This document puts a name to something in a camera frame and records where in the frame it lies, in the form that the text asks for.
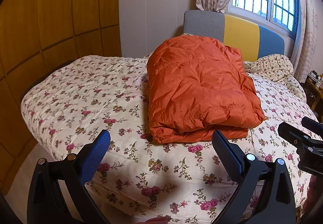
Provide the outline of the person's right hand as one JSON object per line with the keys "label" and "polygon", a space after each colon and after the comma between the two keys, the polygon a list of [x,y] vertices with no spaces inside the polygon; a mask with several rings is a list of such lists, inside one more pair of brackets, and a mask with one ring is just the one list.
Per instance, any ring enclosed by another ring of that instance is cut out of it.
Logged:
{"label": "person's right hand", "polygon": [[322,176],[312,175],[307,190],[307,199],[303,205],[303,214],[301,219],[305,219],[311,214],[313,209],[318,206],[314,211],[315,218],[322,218]]}

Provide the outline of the person's left hand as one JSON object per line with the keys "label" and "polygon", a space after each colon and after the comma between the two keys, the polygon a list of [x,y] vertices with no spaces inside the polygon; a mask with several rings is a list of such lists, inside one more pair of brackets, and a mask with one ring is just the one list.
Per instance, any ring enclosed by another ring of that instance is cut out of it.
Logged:
{"label": "person's left hand", "polygon": [[143,222],[136,222],[135,224],[168,224],[171,220],[170,216],[157,216]]}

